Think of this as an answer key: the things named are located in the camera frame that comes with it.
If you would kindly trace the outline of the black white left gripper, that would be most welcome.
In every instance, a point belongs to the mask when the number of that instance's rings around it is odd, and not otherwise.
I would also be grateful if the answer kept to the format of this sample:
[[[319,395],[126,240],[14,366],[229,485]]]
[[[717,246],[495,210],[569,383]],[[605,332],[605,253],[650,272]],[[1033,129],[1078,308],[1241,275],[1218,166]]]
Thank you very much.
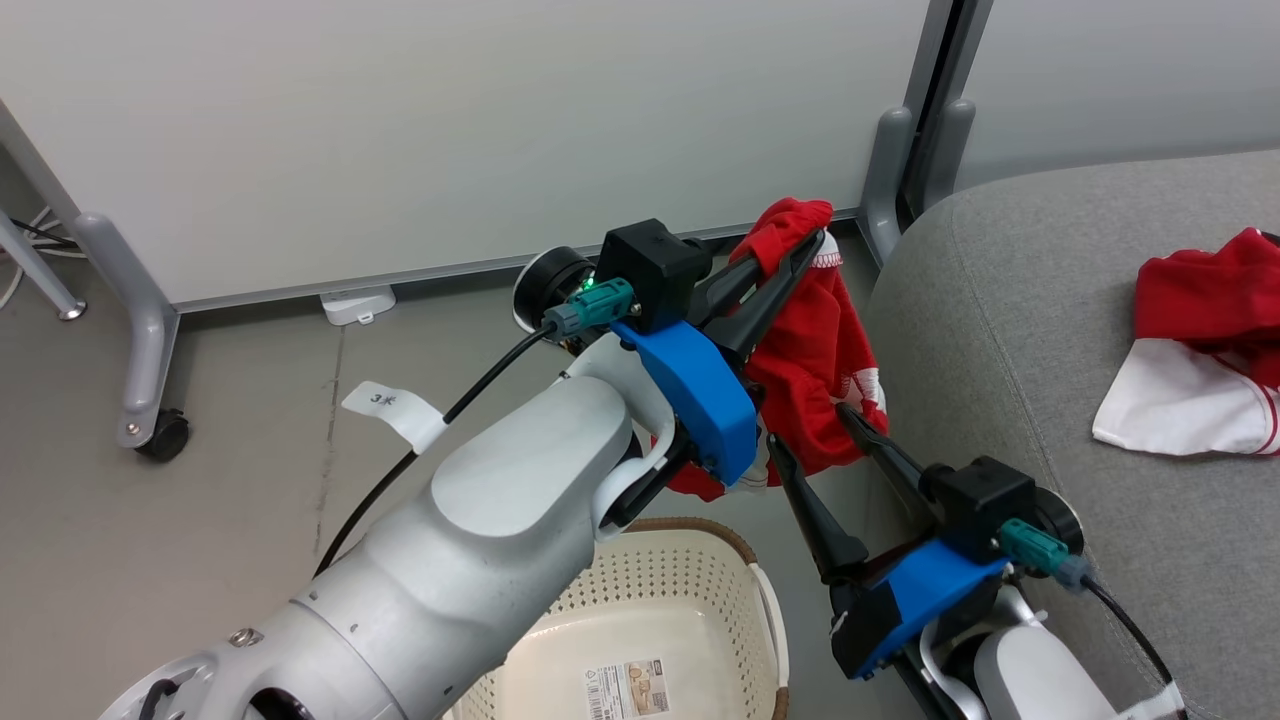
[[[824,242],[826,231],[813,231],[782,255],[768,279],[754,254],[732,260],[692,290],[689,324],[705,327],[710,322],[710,341],[724,360],[748,363]],[[538,331],[544,311],[567,302],[593,279],[594,270],[570,247],[535,256],[513,287],[515,319],[527,332]],[[584,340],[570,340],[567,346],[575,360],[561,379],[590,377],[605,382],[622,397],[634,423],[628,448],[591,497],[595,538],[608,542],[639,519],[695,457],[696,448],[637,352],[602,331],[588,331]]]

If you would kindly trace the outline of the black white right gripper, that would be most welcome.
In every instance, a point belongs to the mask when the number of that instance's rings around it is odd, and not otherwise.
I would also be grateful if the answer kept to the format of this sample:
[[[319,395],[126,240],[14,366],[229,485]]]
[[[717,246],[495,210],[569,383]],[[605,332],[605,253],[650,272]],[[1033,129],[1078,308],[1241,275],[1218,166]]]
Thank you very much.
[[[936,501],[924,466],[850,404],[835,411],[854,445],[891,480]],[[829,589],[829,641],[845,676],[869,682],[895,670],[928,719],[992,719],[975,679],[978,650],[996,632],[1041,624],[1020,571],[923,544],[860,582],[865,544],[838,524],[780,436],[769,434],[767,448],[820,582],[837,584]]]

